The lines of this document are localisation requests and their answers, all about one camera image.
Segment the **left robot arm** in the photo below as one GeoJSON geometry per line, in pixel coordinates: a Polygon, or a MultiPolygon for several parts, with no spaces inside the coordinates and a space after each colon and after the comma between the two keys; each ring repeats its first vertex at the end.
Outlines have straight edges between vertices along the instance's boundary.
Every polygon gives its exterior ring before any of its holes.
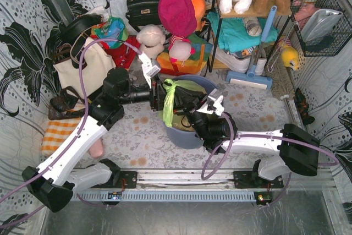
{"type": "Polygon", "coordinates": [[[73,195],[98,185],[124,186],[121,169],[109,159],[73,172],[73,168],[93,146],[124,116],[125,104],[149,102],[154,111],[163,109],[166,92],[158,73],[159,67],[144,70],[146,84],[134,86],[124,68],[111,69],[103,81],[101,93],[85,109],[78,126],[64,143],[37,167],[22,172],[29,192],[52,212],[59,212],[73,195]]]}

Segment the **blue round trash bin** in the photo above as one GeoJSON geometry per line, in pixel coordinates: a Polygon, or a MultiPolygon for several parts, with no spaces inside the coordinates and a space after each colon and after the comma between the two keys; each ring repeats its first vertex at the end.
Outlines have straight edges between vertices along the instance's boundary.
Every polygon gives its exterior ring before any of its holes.
{"type": "MultiPolygon", "coordinates": [[[[174,78],[173,80],[190,80],[195,83],[201,85],[206,90],[206,94],[208,95],[213,89],[217,89],[216,85],[201,76],[198,75],[183,75],[174,78]]],[[[191,127],[190,123],[186,118],[186,114],[174,114],[173,118],[173,127],[166,127],[167,135],[170,141],[175,144],[177,147],[182,149],[198,149],[200,147],[205,147],[207,151],[213,150],[216,145],[220,144],[222,141],[226,139],[220,139],[217,141],[204,141],[201,140],[195,133],[194,129],[191,127]]],[[[228,126],[228,138],[230,136],[230,129],[228,126]]]]}

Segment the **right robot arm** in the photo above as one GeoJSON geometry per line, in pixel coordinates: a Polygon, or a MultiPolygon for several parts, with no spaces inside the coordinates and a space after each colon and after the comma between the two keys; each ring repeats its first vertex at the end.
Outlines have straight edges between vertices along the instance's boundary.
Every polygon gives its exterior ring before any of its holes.
{"type": "Polygon", "coordinates": [[[279,178],[286,173],[316,176],[317,139],[294,124],[271,132],[240,132],[223,106],[223,95],[216,88],[206,92],[199,84],[179,80],[175,83],[173,113],[186,118],[204,148],[216,155],[231,151],[269,155],[255,161],[252,170],[234,172],[239,189],[281,188],[279,178]]]}

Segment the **green trash bag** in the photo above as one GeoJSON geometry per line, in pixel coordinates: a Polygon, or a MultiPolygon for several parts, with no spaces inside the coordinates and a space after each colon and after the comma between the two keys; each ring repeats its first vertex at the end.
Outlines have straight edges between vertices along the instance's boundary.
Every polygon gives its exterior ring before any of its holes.
{"type": "Polygon", "coordinates": [[[201,92],[204,94],[206,93],[205,88],[190,80],[166,79],[162,84],[162,87],[166,91],[166,96],[163,100],[162,120],[168,128],[173,127],[172,123],[174,118],[174,100],[176,88],[188,89],[191,92],[201,92]]]}

